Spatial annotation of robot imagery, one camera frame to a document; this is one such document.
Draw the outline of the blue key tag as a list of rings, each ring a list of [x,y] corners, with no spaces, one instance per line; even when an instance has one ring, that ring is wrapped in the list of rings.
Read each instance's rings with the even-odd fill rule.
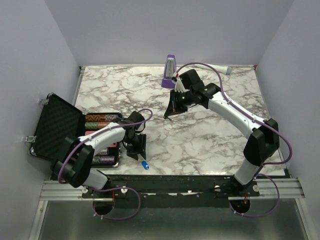
[[[142,166],[143,166],[143,168],[144,168],[145,170],[148,170],[148,169],[149,169],[149,165],[148,165],[148,163],[147,163],[145,160],[142,161],[141,164],[142,164]]]

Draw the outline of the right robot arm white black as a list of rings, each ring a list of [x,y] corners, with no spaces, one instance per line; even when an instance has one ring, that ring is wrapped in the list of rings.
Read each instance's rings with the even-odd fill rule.
[[[279,129],[278,123],[272,118],[264,121],[233,102],[227,95],[223,95],[218,85],[205,85],[194,69],[182,74],[174,73],[171,80],[175,87],[170,91],[164,119],[185,113],[192,105],[199,105],[223,117],[247,139],[243,150],[244,160],[233,176],[235,180],[230,183],[230,191],[234,195],[243,195],[248,190],[248,183],[253,180],[263,163],[280,146],[276,133]]]

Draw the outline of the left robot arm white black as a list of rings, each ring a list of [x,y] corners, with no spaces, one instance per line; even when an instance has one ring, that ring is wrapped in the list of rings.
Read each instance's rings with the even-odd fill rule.
[[[52,172],[60,184],[69,184],[74,188],[80,186],[92,188],[101,198],[111,191],[108,177],[92,169],[94,157],[114,143],[124,143],[128,157],[138,160],[146,159],[147,135],[139,131],[141,125],[151,119],[153,112],[144,118],[140,111],[133,111],[128,118],[116,118],[107,126],[89,135],[66,137],[52,164]]]

